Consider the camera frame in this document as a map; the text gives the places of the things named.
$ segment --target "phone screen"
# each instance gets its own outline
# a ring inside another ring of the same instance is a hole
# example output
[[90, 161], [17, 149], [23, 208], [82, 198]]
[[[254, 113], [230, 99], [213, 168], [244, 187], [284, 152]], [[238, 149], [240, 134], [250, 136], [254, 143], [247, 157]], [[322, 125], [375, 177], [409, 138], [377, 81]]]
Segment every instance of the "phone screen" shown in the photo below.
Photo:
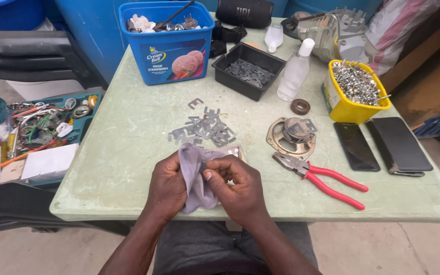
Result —
[[374, 172], [381, 170], [359, 125], [335, 122], [334, 127], [353, 170]]

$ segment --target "cream bell logo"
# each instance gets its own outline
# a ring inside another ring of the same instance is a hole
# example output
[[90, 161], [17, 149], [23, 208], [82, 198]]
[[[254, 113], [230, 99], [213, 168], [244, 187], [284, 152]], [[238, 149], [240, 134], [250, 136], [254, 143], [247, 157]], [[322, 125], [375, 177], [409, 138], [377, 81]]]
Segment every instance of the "cream bell logo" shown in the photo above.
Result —
[[166, 58], [166, 53], [162, 51], [157, 51], [153, 47], [150, 48], [150, 55], [147, 56], [147, 59], [149, 59], [152, 64], [161, 62], [164, 58]]

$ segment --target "floor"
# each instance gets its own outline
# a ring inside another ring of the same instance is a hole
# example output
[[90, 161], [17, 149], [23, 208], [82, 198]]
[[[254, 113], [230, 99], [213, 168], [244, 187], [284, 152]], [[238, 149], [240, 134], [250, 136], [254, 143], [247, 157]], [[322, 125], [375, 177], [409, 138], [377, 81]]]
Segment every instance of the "floor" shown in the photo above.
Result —
[[[3, 81], [0, 97], [22, 100]], [[440, 143], [421, 142], [440, 169]], [[440, 274], [440, 224], [315, 223], [309, 228], [324, 274]], [[95, 274], [122, 239], [94, 229], [2, 231], [0, 274]]]

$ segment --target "ice cream tub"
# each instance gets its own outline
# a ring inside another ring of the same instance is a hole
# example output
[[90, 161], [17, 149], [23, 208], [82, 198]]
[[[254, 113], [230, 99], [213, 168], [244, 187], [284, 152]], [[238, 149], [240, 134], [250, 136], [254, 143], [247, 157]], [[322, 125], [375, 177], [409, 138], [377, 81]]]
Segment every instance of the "ice cream tub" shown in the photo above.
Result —
[[128, 31], [128, 19], [134, 14], [138, 17], [143, 15], [151, 22], [165, 21], [187, 3], [141, 2], [125, 3], [119, 7], [121, 31], [128, 38], [145, 84], [155, 85], [205, 77], [215, 21], [203, 4], [194, 2], [171, 20], [173, 24], [177, 24], [191, 16], [198, 21], [198, 29], [153, 33]]

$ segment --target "table surface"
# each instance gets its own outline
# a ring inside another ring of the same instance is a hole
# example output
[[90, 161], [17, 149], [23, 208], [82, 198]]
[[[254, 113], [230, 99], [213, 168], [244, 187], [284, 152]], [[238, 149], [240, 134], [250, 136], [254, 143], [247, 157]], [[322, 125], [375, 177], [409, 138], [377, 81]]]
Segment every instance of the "table surface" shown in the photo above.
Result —
[[[242, 41], [267, 51], [266, 29], [247, 31]], [[300, 45], [300, 41], [285, 35], [274, 55], [287, 60]], [[50, 211], [67, 221], [136, 219], [147, 200], [156, 162], [179, 148], [168, 142], [167, 134], [182, 127], [188, 116], [202, 116], [208, 106], [220, 108], [222, 121], [238, 132], [235, 144], [242, 146], [249, 165], [260, 171], [266, 206], [274, 220], [440, 223], [440, 170], [428, 155], [434, 170], [425, 172], [424, 177], [392, 176], [385, 169], [368, 129], [361, 125], [382, 170], [351, 169], [320, 89], [327, 64], [312, 57], [309, 76], [297, 95], [311, 104], [311, 111], [304, 118], [310, 118], [318, 128], [315, 151], [309, 160], [315, 166], [338, 171], [368, 186], [369, 192], [363, 193], [320, 176], [329, 187], [363, 203], [364, 211], [327, 196], [272, 159], [275, 149], [266, 142], [268, 128], [282, 116], [296, 116], [290, 104], [276, 95], [279, 78], [259, 102], [254, 102], [215, 81], [215, 70], [210, 67], [214, 60], [209, 60], [205, 78], [147, 86], [128, 47]], [[204, 104], [190, 109], [187, 103], [195, 98], [202, 99]], [[391, 107], [375, 115], [388, 116], [399, 114]], [[214, 147], [210, 140], [202, 146]], [[176, 219], [227, 220], [228, 216], [217, 205], [210, 210], [179, 214]]]

